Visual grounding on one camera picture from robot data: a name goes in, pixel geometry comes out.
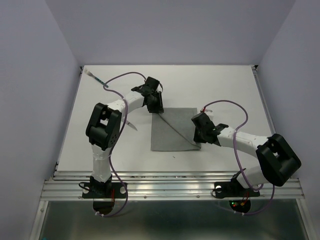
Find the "gray cloth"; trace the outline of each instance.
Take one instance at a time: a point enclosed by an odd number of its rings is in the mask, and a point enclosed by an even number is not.
[[[160,152],[196,151],[195,125],[191,118],[197,108],[165,108],[162,114],[152,115],[151,150]]]

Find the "gray wall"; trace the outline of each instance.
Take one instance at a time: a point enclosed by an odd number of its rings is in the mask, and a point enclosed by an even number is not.
[[[277,132],[302,161],[298,176],[320,235],[320,1],[297,0],[258,67]]]
[[[0,239],[29,239],[79,67],[44,0],[0,3]]]
[[[294,0],[46,0],[80,64],[258,64]]]

